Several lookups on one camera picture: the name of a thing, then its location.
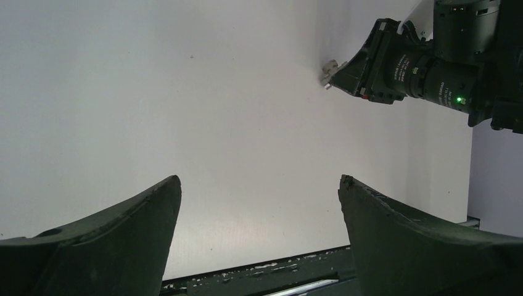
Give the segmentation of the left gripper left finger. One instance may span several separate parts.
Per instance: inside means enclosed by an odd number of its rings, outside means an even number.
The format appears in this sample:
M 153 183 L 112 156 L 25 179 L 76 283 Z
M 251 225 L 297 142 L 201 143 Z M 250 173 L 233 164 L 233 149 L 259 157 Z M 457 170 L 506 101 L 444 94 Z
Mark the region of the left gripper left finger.
M 1 241 L 2 295 L 158 295 L 181 206 L 178 176 L 35 237 Z

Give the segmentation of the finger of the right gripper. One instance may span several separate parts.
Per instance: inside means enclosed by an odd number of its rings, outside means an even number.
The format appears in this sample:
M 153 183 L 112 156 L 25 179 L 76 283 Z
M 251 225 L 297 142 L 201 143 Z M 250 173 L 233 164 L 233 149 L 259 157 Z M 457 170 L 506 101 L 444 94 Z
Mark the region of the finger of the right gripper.
M 369 47 L 370 40 L 367 39 L 350 61 L 338 63 L 339 70 L 331 78 L 331 86 L 352 96 L 366 96 L 365 83 L 370 68 Z

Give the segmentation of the metal tee pipe fitting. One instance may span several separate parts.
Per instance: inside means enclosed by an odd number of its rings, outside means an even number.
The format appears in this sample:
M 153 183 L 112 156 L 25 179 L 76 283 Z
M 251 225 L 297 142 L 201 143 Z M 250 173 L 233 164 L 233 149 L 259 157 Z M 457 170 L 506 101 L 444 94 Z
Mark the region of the metal tee pipe fitting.
M 322 76 L 320 82 L 324 89 L 331 87 L 331 78 L 338 72 L 339 64 L 336 60 L 332 59 L 322 66 Z

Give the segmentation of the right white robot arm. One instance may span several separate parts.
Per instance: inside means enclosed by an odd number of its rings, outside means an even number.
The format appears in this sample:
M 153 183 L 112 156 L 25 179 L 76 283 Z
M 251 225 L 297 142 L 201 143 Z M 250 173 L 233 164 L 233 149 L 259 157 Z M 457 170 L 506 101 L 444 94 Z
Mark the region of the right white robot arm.
M 419 1 L 379 18 L 356 55 L 323 66 L 325 88 L 380 104 L 422 99 L 522 133 L 522 2 Z

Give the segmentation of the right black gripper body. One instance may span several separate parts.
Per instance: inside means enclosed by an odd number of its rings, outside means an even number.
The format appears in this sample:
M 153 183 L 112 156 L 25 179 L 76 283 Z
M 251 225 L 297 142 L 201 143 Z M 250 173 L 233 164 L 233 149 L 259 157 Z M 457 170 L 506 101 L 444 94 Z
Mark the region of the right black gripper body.
M 408 40 L 397 33 L 399 21 L 380 18 L 363 46 L 365 68 L 356 96 L 370 102 L 393 104 L 407 96 L 405 67 L 409 64 Z

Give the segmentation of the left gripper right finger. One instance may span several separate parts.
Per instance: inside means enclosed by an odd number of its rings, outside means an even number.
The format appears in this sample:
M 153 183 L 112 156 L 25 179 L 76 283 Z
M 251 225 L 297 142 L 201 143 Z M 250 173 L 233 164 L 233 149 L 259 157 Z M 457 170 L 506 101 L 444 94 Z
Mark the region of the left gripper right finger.
M 462 226 L 349 175 L 339 201 L 364 295 L 521 295 L 522 239 Z

